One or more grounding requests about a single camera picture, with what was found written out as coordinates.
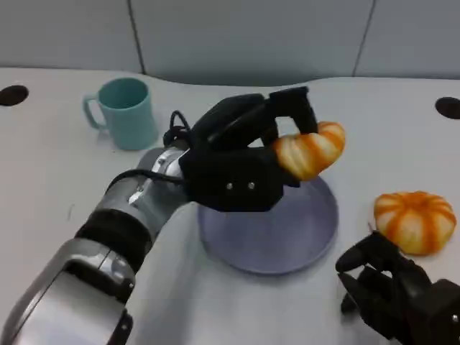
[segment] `robotic hand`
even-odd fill
[[[346,273],[360,266],[357,279]],[[336,270],[348,292],[343,314],[359,312],[368,326],[403,345],[459,343],[460,286],[445,279],[431,283],[383,235],[373,232],[346,251]]]
[[[0,344],[125,344],[135,275],[177,208],[195,201],[219,211],[267,211],[284,185],[299,186],[270,145],[278,138],[275,119],[284,114],[301,133],[318,131],[307,92],[226,98],[192,129],[175,111],[165,147],[112,181],[14,306]],[[175,126],[176,116],[183,126]],[[256,139],[265,146],[248,148]]]

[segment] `orange pumpkin toy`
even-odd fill
[[[427,255],[444,247],[456,225],[452,206],[427,192],[382,194],[374,217],[379,230],[404,253]]]
[[[281,166],[302,181],[334,163],[345,147],[345,131],[336,122],[319,122],[318,133],[286,135],[273,147]]]

